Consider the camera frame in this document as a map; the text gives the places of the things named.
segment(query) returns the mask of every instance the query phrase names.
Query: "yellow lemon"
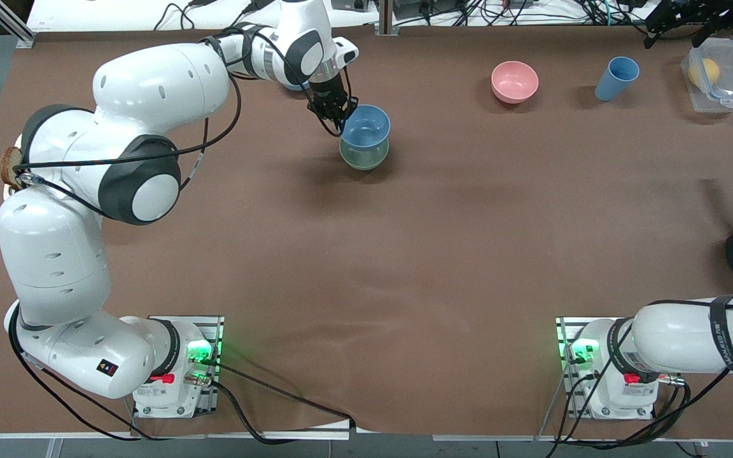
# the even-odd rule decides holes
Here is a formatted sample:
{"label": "yellow lemon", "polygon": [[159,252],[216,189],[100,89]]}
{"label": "yellow lemon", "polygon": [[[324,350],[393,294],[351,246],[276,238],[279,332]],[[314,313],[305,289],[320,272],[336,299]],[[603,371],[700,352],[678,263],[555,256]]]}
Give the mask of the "yellow lemon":
{"label": "yellow lemon", "polygon": [[[718,67],[718,64],[711,59],[704,59],[703,67],[706,69],[706,76],[709,78],[709,82],[715,84],[718,81],[718,78],[720,78],[720,67]],[[689,81],[697,86],[695,67],[689,67]]]}

